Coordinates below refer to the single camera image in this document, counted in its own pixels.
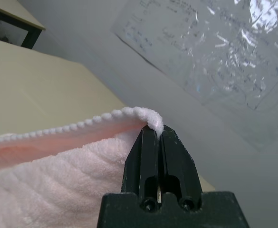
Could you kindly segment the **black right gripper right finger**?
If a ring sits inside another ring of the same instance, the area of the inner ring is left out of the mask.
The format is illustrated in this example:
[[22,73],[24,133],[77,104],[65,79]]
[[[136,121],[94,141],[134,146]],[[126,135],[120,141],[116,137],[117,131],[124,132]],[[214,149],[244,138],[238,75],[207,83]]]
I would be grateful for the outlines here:
[[195,163],[179,139],[167,125],[160,137],[159,181],[161,194],[171,193],[182,209],[199,209],[202,188]]

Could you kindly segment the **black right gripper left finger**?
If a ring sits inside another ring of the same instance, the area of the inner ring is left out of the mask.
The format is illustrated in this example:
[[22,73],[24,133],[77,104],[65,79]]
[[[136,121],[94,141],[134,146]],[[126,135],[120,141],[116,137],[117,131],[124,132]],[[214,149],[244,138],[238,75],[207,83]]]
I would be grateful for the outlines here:
[[142,209],[157,209],[158,145],[154,130],[141,129],[124,165],[121,192],[133,193]]

